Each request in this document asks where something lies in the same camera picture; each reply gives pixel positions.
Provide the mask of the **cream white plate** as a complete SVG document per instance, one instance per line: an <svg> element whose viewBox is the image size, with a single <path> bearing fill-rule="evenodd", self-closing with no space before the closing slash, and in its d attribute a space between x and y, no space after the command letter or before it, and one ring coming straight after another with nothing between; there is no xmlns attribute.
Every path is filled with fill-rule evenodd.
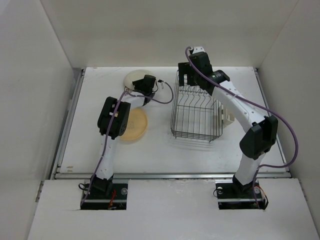
<svg viewBox="0 0 320 240"><path fill-rule="evenodd" d="M144 69L131 71L124 77L123 84L127 89L133 91L133 82L143 79L145 75L152 75L152 72Z"/></svg>

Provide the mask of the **orange yellow plate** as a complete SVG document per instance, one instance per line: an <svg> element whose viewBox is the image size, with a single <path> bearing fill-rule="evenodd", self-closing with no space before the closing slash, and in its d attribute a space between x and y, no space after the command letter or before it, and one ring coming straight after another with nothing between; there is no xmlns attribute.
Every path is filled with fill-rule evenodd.
<svg viewBox="0 0 320 240"><path fill-rule="evenodd" d="M148 117L142 108L130 110L127 127L120 137L122 141L135 141L144 135L148 127Z"/></svg>

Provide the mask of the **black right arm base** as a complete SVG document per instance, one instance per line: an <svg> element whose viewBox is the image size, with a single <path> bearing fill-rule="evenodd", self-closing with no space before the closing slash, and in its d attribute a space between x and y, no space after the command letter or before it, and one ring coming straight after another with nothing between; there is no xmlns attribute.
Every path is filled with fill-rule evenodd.
<svg viewBox="0 0 320 240"><path fill-rule="evenodd" d="M259 183L256 182L243 192L237 192L232 182L216 182L213 195L217 198L219 210L265 210L269 205L266 196Z"/></svg>

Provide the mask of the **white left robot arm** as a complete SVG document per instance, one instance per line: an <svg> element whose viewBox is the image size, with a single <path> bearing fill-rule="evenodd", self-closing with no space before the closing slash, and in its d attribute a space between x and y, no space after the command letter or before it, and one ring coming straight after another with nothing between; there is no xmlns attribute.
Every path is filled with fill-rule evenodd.
<svg viewBox="0 0 320 240"><path fill-rule="evenodd" d="M100 135L104 138L102 153L90 179L88 194L107 198L113 187L116 146L128 125L130 111L145 106L155 95L156 77L146 74L132 82L132 93L123 90L119 98L107 97L97 121Z"/></svg>

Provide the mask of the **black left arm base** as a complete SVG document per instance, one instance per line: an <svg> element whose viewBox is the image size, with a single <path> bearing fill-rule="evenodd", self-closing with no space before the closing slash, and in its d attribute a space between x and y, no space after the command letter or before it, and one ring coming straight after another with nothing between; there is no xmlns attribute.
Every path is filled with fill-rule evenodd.
<svg viewBox="0 0 320 240"><path fill-rule="evenodd" d="M81 210L126 210L128 197L128 183L113 183L111 190L107 193L98 192L91 188L86 199L89 183L80 183L78 187L82 190L80 200Z"/></svg>

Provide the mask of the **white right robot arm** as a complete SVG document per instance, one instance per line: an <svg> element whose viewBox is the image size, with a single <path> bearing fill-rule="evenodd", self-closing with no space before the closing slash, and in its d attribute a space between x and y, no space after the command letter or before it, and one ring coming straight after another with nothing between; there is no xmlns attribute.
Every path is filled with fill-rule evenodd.
<svg viewBox="0 0 320 240"><path fill-rule="evenodd" d="M178 64L179 80L186 78L188 85L198 86L218 100L233 114L245 133L239 143L242 157L231 185L232 193L243 197L252 189L259 165L276 142L278 120L246 102L224 71L214 71L203 47L188 47L185 53L188 61Z"/></svg>

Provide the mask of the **metal wire dish rack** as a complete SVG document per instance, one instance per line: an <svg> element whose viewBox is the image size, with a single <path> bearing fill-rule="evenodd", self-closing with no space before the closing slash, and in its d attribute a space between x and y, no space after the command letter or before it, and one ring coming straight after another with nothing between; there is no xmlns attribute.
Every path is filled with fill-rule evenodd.
<svg viewBox="0 0 320 240"><path fill-rule="evenodd" d="M212 142L223 134L221 103L176 73L170 131L175 138Z"/></svg>

